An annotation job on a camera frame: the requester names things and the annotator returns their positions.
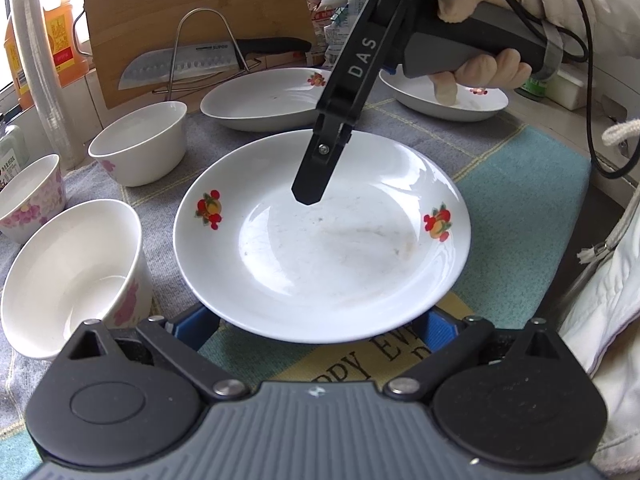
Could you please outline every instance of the white bowl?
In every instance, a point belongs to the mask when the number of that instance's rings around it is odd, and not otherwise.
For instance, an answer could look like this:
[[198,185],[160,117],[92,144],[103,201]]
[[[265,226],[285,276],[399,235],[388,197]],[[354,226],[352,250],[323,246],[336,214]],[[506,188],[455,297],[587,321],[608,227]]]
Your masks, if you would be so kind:
[[0,231],[22,245],[66,205],[60,157],[47,155],[30,164],[0,191]]
[[180,272],[208,308],[266,337],[337,343],[397,328],[462,272],[465,203],[428,158],[354,132],[323,199],[302,205],[290,188],[311,133],[251,142],[194,182],[174,223]]
[[380,71],[380,79],[391,88],[394,97],[404,106],[439,119],[473,123],[494,116],[509,105],[509,98],[497,88],[483,92],[458,85],[458,97],[453,106],[441,105],[436,99],[433,83],[428,76],[408,78],[398,66],[395,75]]
[[135,326],[149,314],[151,293],[138,215],[118,200],[92,200],[22,248],[2,291],[2,328],[20,354],[52,359],[85,319]]
[[169,101],[145,106],[107,126],[89,145],[89,155],[122,186],[151,184],[184,157],[187,105]]
[[203,114],[242,132],[283,132],[314,123],[316,104],[331,72],[275,68],[243,75],[209,92]]

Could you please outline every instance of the gray ribbed surface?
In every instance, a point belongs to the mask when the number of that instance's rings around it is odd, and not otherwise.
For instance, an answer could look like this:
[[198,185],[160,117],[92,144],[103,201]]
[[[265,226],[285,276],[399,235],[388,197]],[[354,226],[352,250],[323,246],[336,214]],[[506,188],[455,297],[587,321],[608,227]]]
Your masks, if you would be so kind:
[[443,441],[417,404],[372,383],[264,383],[250,400],[222,403],[181,448],[114,473],[47,464],[32,480],[596,480],[584,465],[530,475],[492,470]]

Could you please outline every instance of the white plate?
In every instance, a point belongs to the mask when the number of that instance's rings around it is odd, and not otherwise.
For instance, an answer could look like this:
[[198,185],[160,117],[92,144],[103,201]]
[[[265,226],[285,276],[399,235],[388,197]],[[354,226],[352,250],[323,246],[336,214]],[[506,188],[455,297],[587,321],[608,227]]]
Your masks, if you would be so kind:
[[330,72],[276,68],[243,75],[214,88],[200,103],[203,114],[242,132],[283,132],[310,126]]
[[436,100],[431,79],[428,76],[409,79],[404,76],[402,66],[398,66],[395,75],[380,71],[380,79],[392,89],[394,97],[404,106],[447,121],[484,121],[509,104],[509,98],[497,88],[477,92],[477,89],[458,85],[456,104],[450,107],[441,105]]
[[223,319],[282,341],[353,341],[415,319],[465,265],[460,192],[411,148],[354,132],[323,199],[302,205],[290,188],[310,137],[251,142],[194,182],[174,223],[183,278]]

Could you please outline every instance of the cutting board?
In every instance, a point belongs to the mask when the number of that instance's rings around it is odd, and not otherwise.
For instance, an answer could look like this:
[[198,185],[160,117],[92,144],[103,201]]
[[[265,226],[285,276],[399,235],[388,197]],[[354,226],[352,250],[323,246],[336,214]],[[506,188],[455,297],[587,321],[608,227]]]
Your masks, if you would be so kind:
[[[162,86],[118,90],[126,66],[144,52],[173,46],[178,23],[197,7],[222,12],[236,38],[288,36],[315,43],[306,0],[84,0],[94,64],[107,108]],[[212,12],[191,16],[180,35],[180,44],[226,40],[226,28]]]

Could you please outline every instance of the kitchen knife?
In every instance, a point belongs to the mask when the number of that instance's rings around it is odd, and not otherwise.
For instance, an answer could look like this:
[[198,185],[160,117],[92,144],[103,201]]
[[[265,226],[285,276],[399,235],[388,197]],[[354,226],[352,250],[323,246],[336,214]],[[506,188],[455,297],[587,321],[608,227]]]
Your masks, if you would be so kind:
[[[308,52],[311,49],[311,43],[298,38],[236,41],[242,57],[248,54]],[[168,82],[172,53],[172,48],[163,48],[138,56],[122,72],[118,90]],[[175,56],[174,81],[239,69],[241,63],[242,60],[231,41],[180,46]]]

